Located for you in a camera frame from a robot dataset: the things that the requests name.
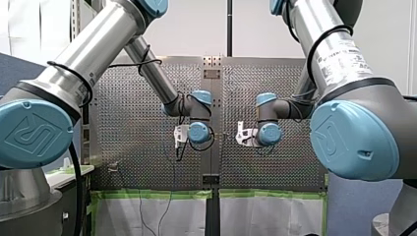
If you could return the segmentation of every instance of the pegboard wall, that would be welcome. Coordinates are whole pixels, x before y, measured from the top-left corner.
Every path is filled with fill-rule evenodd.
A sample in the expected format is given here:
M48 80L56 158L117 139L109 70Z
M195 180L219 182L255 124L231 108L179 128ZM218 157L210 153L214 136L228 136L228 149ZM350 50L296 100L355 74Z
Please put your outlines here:
M110 69L96 86L90 107L90 155L101 162L91 186L97 190L171 190L174 163L175 189L200 190L207 169L204 165L212 166L215 160L220 167L220 188L322 192L325 171L311 148L308 121L280 121L284 139L271 154L240 147L234 140L238 121L244 121L246 127L255 125L257 94L272 91L291 95L304 61L221 58L221 66L216 68L220 78L208 79L204 59L168 57L162 67L180 91L211 89L213 94L220 94L217 98L221 102L215 102L213 109L220 109L221 117L211 120L217 129L213 148L219 151L198 153L187 148L181 162L172 161L173 129L178 119L162 114L159 99L136 68Z

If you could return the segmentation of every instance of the white sticker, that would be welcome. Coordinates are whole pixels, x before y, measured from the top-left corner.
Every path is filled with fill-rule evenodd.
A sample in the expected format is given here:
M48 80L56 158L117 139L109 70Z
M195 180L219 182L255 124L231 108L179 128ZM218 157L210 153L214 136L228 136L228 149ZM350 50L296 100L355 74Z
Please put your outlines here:
M359 74L373 74L361 51L352 40L342 40L329 55L317 59L326 84L335 85L361 80Z

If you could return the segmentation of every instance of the universal robots logo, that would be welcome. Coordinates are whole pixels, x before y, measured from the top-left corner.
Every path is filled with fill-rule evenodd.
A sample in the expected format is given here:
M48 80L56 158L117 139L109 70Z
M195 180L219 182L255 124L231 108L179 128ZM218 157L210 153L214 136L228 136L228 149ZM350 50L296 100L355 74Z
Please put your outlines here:
M32 113L13 129L5 143L30 154L44 156L61 134L59 127Z

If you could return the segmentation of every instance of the light blue end cap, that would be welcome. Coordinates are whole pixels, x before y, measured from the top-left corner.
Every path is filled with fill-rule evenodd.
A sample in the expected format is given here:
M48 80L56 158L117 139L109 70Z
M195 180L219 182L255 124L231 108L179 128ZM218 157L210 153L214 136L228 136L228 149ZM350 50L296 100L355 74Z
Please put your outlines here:
M194 122L188 130L188 139L193 144L202 144L209 141L209 127L202 122Z
M281 141L282 130L281 128L273 123L263 125L260 129L258 140L263 146L274 146Z
M58 159L73 139L73 125L59 106L17 100L0 106L0 166L37 168Z
M270 13L274 16L282 15L284 0L269 0Z
M168 10L168 0L137 0L148 11L148 13L155 17L162 17Z
M317 157L337 176L381 181L398 168L398 147L392 133L363 106L329 101L315 111L310 128Z
M272 92L265 92L265 93L259 94L257 96L257 106L264 105L267 102L270 102L272 100L277 100L277 99L278 97L276 96L276 94Z
M211 92L206 90L195 90L191 93L191 95L198 101L207 105L211 105Z

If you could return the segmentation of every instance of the metal bracket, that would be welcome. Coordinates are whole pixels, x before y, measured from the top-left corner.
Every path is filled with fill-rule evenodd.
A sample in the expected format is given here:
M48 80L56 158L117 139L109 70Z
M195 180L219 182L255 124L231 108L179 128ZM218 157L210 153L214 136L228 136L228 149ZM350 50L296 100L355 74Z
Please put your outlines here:
M236 134L236 141L239 145L245 147L255 147L260 148L261 146L258 144L256 136L258 133L258 129L243 129L243 121L239 121L237 123L237 134Z
M205 70L205 79L220 79L220 70Z
M220 176L218 174L203 175L204 185L218 185L220 184Z
M189 127L189 125L175 126L174 139L176 149L179 148L180 144L185 144L187 142Z

